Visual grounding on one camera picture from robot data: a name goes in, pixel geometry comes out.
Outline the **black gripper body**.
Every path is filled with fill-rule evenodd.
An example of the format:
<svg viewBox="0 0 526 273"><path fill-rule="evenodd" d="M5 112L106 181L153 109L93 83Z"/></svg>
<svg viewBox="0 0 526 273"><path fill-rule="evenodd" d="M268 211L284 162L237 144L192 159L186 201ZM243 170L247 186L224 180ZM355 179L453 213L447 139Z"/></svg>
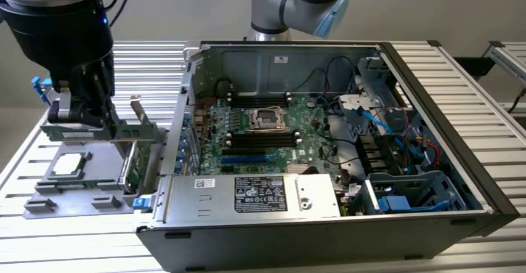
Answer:
<svg viewBox="0 0 526 273"><path fill-rule="evenodd" d="M54 84L86 84L84 73L113 74L112 34L102 0L57 7L1 3L1 14L26 58L42 66Z"/></svg>

